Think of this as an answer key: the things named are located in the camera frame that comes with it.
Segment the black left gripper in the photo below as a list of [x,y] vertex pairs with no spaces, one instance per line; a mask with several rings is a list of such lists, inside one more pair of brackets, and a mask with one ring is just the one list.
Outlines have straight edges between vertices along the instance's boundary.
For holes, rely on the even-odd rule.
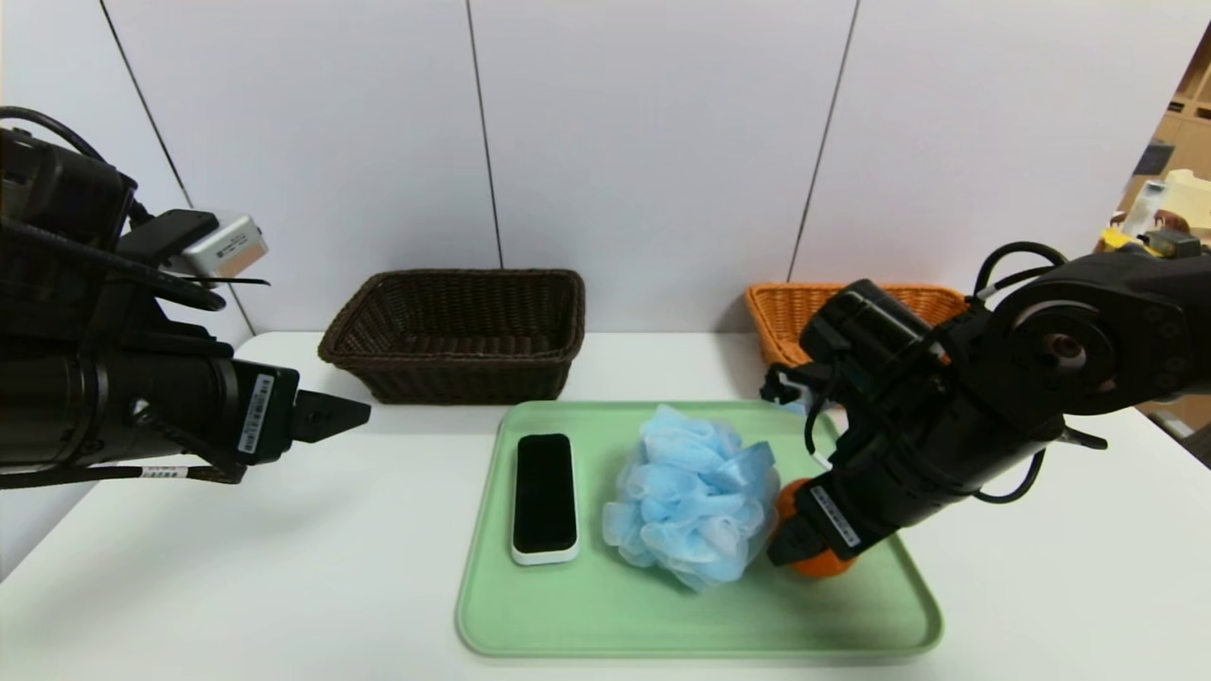
[[368,404],[331,393],[295,393],[295,371],[233,357],[124,351],[113,354],[113,458],[183,454],[186,440],[243,465],[279,460],[295,443],[320,443],[365,427]]

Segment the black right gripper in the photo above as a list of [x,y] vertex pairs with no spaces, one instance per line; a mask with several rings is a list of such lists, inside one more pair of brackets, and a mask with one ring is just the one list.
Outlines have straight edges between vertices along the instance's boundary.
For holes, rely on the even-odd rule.
[[899,440],[809,443],[830,469],[794,492],[794,515],[779,517],[767,546],[775,566],[791,566],[825,550],[851,560],[926,519],[926,460]]

